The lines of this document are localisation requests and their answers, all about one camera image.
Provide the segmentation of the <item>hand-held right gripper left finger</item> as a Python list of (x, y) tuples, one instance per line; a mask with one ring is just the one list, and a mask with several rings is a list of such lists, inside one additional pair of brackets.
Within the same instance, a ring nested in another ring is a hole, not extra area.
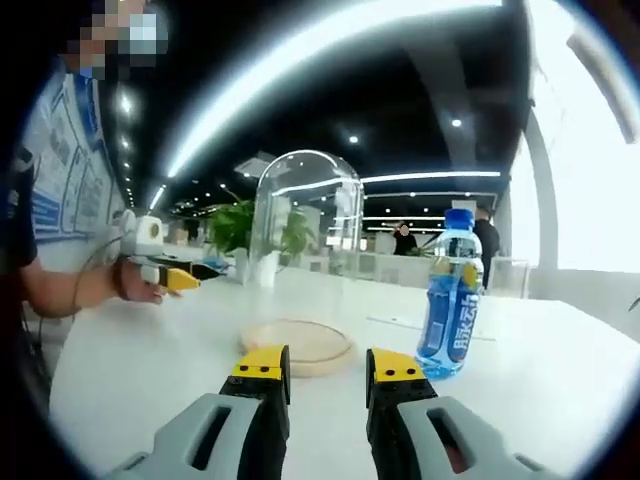
[(217, 394), (207, 393), (162, 426), (149, 453), (109, 479), (279, 479), (290, 434), (290, 355), (254, 349)]

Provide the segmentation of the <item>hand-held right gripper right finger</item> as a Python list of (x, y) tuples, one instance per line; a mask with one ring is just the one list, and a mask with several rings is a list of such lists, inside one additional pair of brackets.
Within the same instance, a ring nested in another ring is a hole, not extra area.
[(551, 479), (510, 453), (500, 432), (456, 399), (436, 394), (410, 356), (366, 352), (367, 439), (380, 479)]

